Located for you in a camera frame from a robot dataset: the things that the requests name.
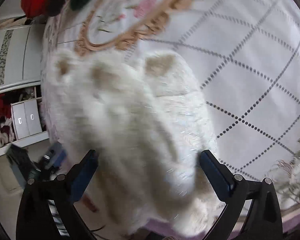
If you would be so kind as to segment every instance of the floor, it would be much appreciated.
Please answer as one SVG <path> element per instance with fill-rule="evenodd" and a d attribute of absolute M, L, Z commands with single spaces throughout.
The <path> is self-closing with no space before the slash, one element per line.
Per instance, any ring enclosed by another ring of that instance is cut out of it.
<path fill-rule="evenodd" d="M 49 148 L 49 140 L 28 146 L 32 161 L 37 161 Z M 19 187 L 5 155 L 0 156 L 0 222 L 11 240 L 16 239 L 16 222 L 22 189 Z"/>

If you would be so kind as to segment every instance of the floral embroidery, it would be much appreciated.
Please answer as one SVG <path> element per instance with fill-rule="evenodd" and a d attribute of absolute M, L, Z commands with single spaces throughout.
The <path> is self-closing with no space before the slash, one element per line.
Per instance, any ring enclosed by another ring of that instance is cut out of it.
<path fill-rule="evenodd" d="M 134 8 L 133 16 L 141 18 L 145 16 L 155 6 L 156 0 L 142 0 L 137 7 Z"/>
<path fill-rule="evenodd" d="M 279 160 L 266 176 L 273 180 L 278 196 L 282 197 L 282 202 L 290 199 L 295 203 L 300 203 L 300 150 L 294 154 L 289 163 Z"/>
<path fill-rule="evenodd" d="M 121 19 L 124 19 L 126 17 L 125 14 L 120 14 L 118 16 L 116 16 L 115 14 L 111 14 L 110 15 L 110 19 L 107 19 L 108 15 L 105 15 L 105 17 L 102 16 L 97 16 L 99 18 L 99 22 L 98 22 L 98 27 L 97 30 L 101 31 L 101 32 L 106 32 L 106 33 L 112 33 L 112 31 L 107 30 L 106 28 L 114 23 L 114 22 L 119 22 Z"/>

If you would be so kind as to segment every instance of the shelf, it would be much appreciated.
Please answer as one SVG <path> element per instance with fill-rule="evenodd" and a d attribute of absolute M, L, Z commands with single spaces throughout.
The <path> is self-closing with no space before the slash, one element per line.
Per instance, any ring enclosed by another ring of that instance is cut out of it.
<path fill-rule="evenodd" d="M 22 138 L 18 141 L 14 141 L 14 142 L 12 142 L 12 144 L 14 144 L 18 147 L 26 147 L 26 146 L 29 146 L 31 144 L 34 144 L 34 143 L 37 143 L 37 142 L 40 142 L 40 141 L 43 141 L 46 139 L 49 139 L 49 134 L 47 131 L 44 131 L 41 133 L 37 133 L 37 134 L 31 135 L 31 136 Z M 0 156 L 6 154 L 6 151 L 9 146 L 10 146 L 10 143 L 0 148 Z"/>

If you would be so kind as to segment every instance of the blue gripper pad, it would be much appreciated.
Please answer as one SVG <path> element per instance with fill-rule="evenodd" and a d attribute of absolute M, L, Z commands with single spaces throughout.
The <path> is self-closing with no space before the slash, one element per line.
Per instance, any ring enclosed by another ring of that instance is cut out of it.
<path fill-rule="evenodd" d="M 225 165 L 220 164 L 209 150 L 205 150 L 200 154 L 199 161 L 218 199 L 226 202 L 234 188 L 231 171 Z"/>
<path fill-rule="evenodd" d="M 71 182 L 71 196 L 69 199 L 71 203 L 81 199 L 93 174 L 98 168 L 96 152 L 94 150 L 90 150 L 82 161 L 76 165 L 79 165 L 81 170 L 77 174 L 76 178 Z"/>

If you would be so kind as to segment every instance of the metal screw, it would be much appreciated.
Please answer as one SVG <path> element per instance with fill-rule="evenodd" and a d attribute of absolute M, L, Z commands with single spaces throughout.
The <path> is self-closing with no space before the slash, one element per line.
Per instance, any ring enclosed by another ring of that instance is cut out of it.
<path fill-rule="evenodd" d="M 34 178 L 28 179 L 28 184 L 29 185 L 34 184 Z"/>
<path fill-rule="evenodd" d="M 59 174 L 58 176 L 57 176 L 57 180 L 59 180 L 59 181 L 62 181 L 62 180 L 64 180 L 66 178 L 66 176 L 64 175 L 64 174 Z"/>
<path fill-rule="evenodd" d="M 237 181 L 241 181 L 243 179 L 243 177 L 240 175 L 240 174 L 235 174 L 234 178 L 237 180 Z"/>
<path fill-rule="evenodd" d="M 266 184 L 271 184 L 272 183 L 272 180 L 271 179 L 269 179 L 269 178 L 265 178 L 265 182 L 266 182 Z"/>

